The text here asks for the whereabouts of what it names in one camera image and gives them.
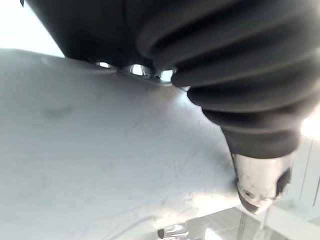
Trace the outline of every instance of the scratch mark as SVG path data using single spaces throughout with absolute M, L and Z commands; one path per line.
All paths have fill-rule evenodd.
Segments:
M 191 210 L 192 207 L 188 207 L 185 210 L 183 210 L 182 212 L 180 212 L 176 217 L 180 217 L 181 215 L 185 214 L 186 212 L 188 212 L 189 210 Z
M 114 231 L 116 231 L 118 228 L 120 228 L 119 225 L 116 226 L 116 227 L 115 227 L 114 229 L 112 229 L 111 231 L 109 231 L 109 232 L 102 238 L 102 240 L 106 240 L 107 238 L 109 238 L 110 235 L 111 235 Z
M 129 209 L 125 209 L 125 210 L 118 211 L 118 212 L 110 214 L 110 215 L 99 217 L 97 220 L 100 221 L 100 220 L 110 219 L 110 218 L 117 217 L 117 216 L 122 215 L 122 214 L 131 213 L 131 212 L 134 212 L 134 211 L 136 211 L 138 209 L 141 209 L 141 208 L 147 206 L 149 203 L 150 202 L 148 201 L 148 202 L 142 203 L 140 205 L 137 205 L 137 206 L 129 208 Z
M 117 238 L 119 238 L 121 235 L 125 234 L 126 232 L 132 230 L 133 228 L 135 228 L 136 226 L 144 223 L 144 222 L 147 222 L 149 220 L 156 220 L 157 217 L 155 216 L 148 216 L 148 217 L 145 217 L 145 218 L 142 218 L 141 220 L 129 225 L 128 227 L 126 227 L 124 230 L 120 231 L 119 233 L 117 233 L 116 235 L 114 235 L 113 237 L 109 238 L 108 240 L 115 240 Z

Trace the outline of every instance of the reflective metal part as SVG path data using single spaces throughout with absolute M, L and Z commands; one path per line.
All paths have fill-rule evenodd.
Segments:
M 157 231 L 158 237 L 165 240 L 184 240 L 188 238 L 187 222 L 166 226 Z
M 292 154 L 270 159 L 235 155 L 238 193 L 242 205 L 259 214 L 280 198 L 291 178 Z

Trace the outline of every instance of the scratched metal surface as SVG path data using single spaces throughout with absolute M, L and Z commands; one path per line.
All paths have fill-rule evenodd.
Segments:
M 2 49 L 0 89 L 2 239 L 151 240 L 239 203 L 220 129 L 178 88 Z

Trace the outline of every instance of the flexible black bellows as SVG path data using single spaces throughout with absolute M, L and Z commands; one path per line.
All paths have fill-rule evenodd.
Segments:
M 137 48 L 252 158 L 294 151 L 319 101 L 318 0 L 189 0 L 158 11 Z

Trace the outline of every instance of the machine component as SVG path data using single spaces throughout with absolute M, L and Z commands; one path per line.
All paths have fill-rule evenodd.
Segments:
M 233 160 L 238 176 L 238 193 L 242 205 L 259 214 L 282 197 L 291 178 L 292 154 L 271 159 L 236 155 Z
M 190 86 L 190 100 L 248 164 L 281 159 L 281 165 L 319 101 L 318 0 L 29 2 L 70 58 L 119 68 L 140 64 L 151 73 L 175 69 L 173 84 Z M 240 197 L 250 206 L 241 194 L 244 175 L 237 174 Z M 257 208 L 275 197 L 271 192 L 256 192 L 266 197 L 255 201 Z
M 158 237 L 164 240 L 187 240 L 189 231 L 187 222 L 166 226 L 157 231 Z
M 177 1 L 151 16 L 137 47 L 221 126 L 242 204 L 258 213 L 290 180 L 300 126 L 319 101 L 317 0 Z

